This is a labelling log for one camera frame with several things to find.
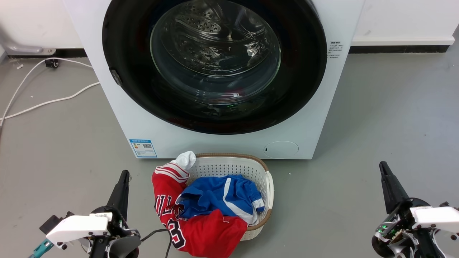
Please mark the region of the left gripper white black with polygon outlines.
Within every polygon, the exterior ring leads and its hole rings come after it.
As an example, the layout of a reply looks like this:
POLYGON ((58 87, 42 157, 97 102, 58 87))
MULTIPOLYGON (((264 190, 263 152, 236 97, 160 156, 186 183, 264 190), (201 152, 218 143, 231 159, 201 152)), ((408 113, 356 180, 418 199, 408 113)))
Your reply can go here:
POLYGON ((66 217, 52 215, 40 226, 46 241, 65 250, 71 242, 86 246, 90 258, 130 258, 131 228, 128 227, 128 193, 130 173, 123 170, 110 195, 107 206, 95 209, 89 215, 66 217))

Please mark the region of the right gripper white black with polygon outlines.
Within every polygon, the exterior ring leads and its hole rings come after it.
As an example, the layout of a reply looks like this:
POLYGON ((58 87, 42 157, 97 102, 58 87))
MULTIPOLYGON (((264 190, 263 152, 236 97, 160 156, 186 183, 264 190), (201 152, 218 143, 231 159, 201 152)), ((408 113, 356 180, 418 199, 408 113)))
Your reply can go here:
POLYGON ((384 204, 388 216, 372 237, 374 251, 383 258, 447 258, 437 241, 440 232, 458 240, 458 209, 445 202, 428 206, 410 198, 386 161, 379 163, 384 204))

